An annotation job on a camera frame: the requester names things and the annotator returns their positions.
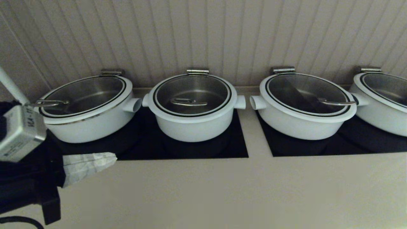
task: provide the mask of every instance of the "beige counter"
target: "beige counter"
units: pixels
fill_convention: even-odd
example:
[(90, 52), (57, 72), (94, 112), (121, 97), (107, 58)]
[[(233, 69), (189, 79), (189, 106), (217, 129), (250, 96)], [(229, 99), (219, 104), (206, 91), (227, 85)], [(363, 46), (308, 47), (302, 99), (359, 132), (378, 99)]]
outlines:
[[(407, 228), (406, 153), (275, 158), (255, 112), (239, 117), (248, 159), (118, 161), (60, 189), (46, 228)], [(11, 215), (43, 223), (39, 205)]]

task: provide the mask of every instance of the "lid handle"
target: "lid handle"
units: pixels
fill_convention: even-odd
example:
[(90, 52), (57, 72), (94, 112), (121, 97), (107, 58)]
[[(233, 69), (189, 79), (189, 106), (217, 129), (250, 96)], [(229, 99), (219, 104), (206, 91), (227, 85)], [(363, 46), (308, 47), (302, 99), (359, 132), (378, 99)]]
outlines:
[(282, 73), (295, 73), (295, 68), (293, 66), (281, 66), (281, 67), (272, 67), (270, 69), (271, 75), (282, 74)]
[(35, 103), (28, 104), (32, 107), (49, 107), (49, 106), (58, 106), (58, 105), (68, 105), (68, 100), (47, 100), (47, 99), (39, 99)]
[(350, 105), (356, 105), (357, 102), (356, 101), (350, 101), (350, 102), (331, 102), (331, 101), (327, 101), (324, 98), (318, 98), (318, 101), (326, 104), (326, 105), (333, 105), (333, 106), (350, 106)]
[(124, 76), (123, 69), (102, 69), (99, 76)]
[(362, 66), (359, 66), (358, 67), (358, 72), (360, 72), (360, 73), (382, 73), (382, 70), (381, 70), (380, 67), (370, 67), (370, 66), (362, 67)]
[(206, 106), (207, 102), (197, 102), (194, 99), (184, 99), (184, 98), (172, 98), (172, 104), (180, 105), (180, 106)]
[(187, 69), (186, 72), (188, 75), (208, 75), (208, 69)]

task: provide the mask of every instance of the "black base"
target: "black base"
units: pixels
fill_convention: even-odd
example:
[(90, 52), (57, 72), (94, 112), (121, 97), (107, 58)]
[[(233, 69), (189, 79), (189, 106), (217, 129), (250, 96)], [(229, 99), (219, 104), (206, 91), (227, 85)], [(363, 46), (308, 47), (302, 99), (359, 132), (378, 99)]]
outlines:
[(168, 137), (160, 130), (155, 115), (148, 108), (140, 108), (126, 126), (96, 141), (66, 143), (51, 132), (48, 137), (61, 148), (63, 155), (112, 152), (118, 160), (249, 157), (236, 110), (226, 131), (202, 142), (188, 143)]
[(323, 156), (407, 152), (407, 137), (390, 134), (354, 116), (333, 136), (316, 141), (287, 136), (256, 111), (273, 156)]

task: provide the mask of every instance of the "pot side handle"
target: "pot side handle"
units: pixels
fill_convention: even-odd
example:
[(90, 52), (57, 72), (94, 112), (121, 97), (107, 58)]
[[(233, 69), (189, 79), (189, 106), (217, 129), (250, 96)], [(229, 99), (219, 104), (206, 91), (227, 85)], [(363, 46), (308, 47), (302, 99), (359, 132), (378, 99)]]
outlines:
[(143, 107), (148, 107), (149, 106), (149, 94), (148, 93), (143, 97), (142, 105), (143, 105)]
[(369, 104), (369, 100), (366, 98), (365, 95), (353, 92), (351, 93), (351, 95), (355, 98), (357, 106), (365, 106)]
[(246, 109), (246, 98), (244, 95), (238, 95), (236, 103), (234, 104), (236, 109)]
[(263, 99), (263, 97), (258, 95), (250, 96), (250, 105), (252, 106), (253, 110), (261, 110), (267, 108), (267, 102)]
[(142, 100), (140, 98), (130, 99), (123, 107), (124, 111), (137, 112), (141, 107)]

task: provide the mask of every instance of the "hinge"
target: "hinge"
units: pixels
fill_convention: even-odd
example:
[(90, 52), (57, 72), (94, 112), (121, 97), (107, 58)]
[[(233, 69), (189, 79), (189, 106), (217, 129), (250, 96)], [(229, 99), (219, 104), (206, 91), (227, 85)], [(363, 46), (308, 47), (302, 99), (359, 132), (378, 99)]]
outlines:
[(186, 70), (188, 75), (208, 75), (208, 69), (187, 69)]
[(271, 75), (282, 74), (282, 73), (295, 73), (295, 68), (293, 66), (282, 66), (282, 67), (272, 67), (270, 69)]
[(382, 73), (381, 68), (379, 67), (358, 67), (360, 73)]
[(124, 76), (123, 69), (102, 69), (99, 76)]

